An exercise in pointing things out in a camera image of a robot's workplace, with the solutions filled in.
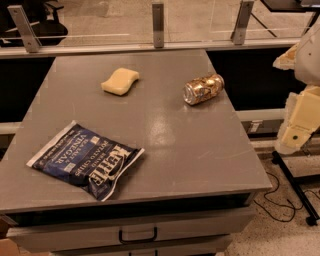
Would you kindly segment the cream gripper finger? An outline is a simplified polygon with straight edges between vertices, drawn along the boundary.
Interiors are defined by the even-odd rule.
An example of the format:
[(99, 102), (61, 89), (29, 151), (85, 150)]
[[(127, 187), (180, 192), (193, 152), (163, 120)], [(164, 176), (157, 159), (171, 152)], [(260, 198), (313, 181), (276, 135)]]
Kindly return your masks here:
[(296, 43), (273, 62), (273, 66), (281, 70), (293, 70), (295, 68), (296, 52), (299, 44)]

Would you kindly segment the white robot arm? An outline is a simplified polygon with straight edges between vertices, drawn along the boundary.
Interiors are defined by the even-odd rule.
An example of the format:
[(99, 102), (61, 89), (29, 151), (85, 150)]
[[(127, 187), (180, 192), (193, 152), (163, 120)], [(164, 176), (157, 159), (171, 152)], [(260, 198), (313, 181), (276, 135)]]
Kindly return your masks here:
[(295, 78), (306, 85), (299, 94), (289, 93), (277, 134), (275, 149), (288, 155), (299, 151), (320, 127), (320, 25), (313, 25), (273, 66), (292, 69)]

